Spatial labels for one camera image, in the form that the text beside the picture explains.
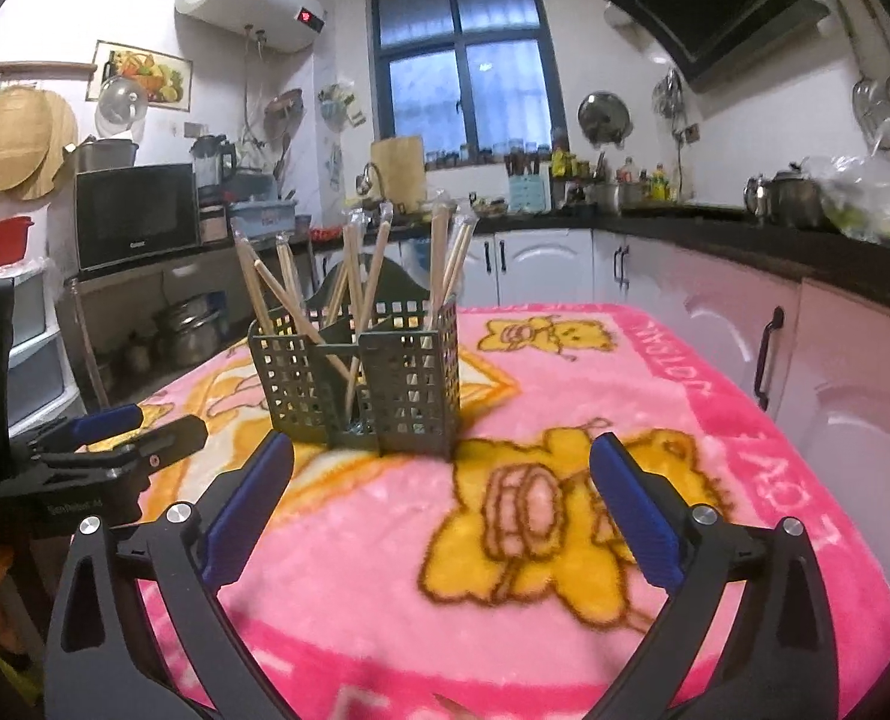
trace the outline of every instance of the window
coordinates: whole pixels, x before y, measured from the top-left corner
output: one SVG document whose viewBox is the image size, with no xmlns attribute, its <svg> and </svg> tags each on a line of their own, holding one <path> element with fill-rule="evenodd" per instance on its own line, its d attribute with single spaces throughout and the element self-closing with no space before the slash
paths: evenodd
<svg viewBox="0 0 890 720">
<path fill-rule="evenodd" d="M 427 153 L 551 143 L 565 125 L 540 0 L 373 0 L 379 132 Z"/>
</svg>

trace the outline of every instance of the water heater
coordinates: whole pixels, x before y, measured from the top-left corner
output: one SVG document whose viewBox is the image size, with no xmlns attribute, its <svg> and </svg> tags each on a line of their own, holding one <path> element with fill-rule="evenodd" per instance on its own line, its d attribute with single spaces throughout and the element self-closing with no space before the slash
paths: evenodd
<svg viewBox="0 0 890 720">
<path fill-rule="evenodd" d="M 269 46 L 297 52 L 312 44 L 325 25 L 316 0 L 175 0 L 175 10 L 239 34 L 264 29 Z"/>
</svg>

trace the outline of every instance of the framed picture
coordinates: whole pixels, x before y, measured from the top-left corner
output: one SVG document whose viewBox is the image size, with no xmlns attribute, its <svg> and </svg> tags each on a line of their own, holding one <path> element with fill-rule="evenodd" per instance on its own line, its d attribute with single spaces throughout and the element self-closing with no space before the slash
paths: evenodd
<svg viewBox="0 0 890 720">
<path fill-rule="evenodd" d="M 149 105 L 173 111 L 188 111 L 191 107 L 192 63 L 187 59 L 100 40 L 92 61 L 98 69 L 89 81 L 85 100 L 98 99 L 103 69 L 111 62 L 115 76 L 132 79 L 146 90 Z"/>
</svg>

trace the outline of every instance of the faucet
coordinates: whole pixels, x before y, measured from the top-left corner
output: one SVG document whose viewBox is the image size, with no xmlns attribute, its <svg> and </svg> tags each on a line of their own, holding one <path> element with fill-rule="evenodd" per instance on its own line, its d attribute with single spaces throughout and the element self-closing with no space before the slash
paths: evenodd
<svg viewBox="0 0 890 720">
<path fill-rule="evenodd" d="M 375 172 L 376 180 L 378 180 L 379 183 L 379 199 L 384 200 L 386 198 L 386 196 L 384 196 L 384 181 L 381 180 L 381 170 L 379 170 L 379 166 L 374 162 L 366 162 L 362 174 L 355 177 L 355 191 L 357 191 L 357 194 L 360 197 L 365 197 L 372 191 L 372 179 L 368 175 L 369 169 L 374 170 Z"/>
</svg>

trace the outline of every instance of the kitchen counter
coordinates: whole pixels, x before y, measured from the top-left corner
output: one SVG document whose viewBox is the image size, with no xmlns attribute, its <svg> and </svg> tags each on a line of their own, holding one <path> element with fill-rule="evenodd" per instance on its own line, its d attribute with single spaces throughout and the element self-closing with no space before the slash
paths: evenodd
<svg viewBox="0 0 890 720">
<path fill-rule="evenodd" d="M 890 308 L 890 247 L 854 241 L 834 232 L 795 230 L 749 223 L 738 209 L 674 207 L 638 210 L 623 217 L 576 218 L 544 214 L 535 217 L 483 218 L 476 235 L 516 230 L 591 229 L 666 241 L 801 281 L 830 284 Z M 393 229 L 391 240 L 429 236 L 428 225 Z M 374 240 L 366 236 L 365 242 Z M 317 245 L 316 250 L 338 248 Z"/>
</svg>

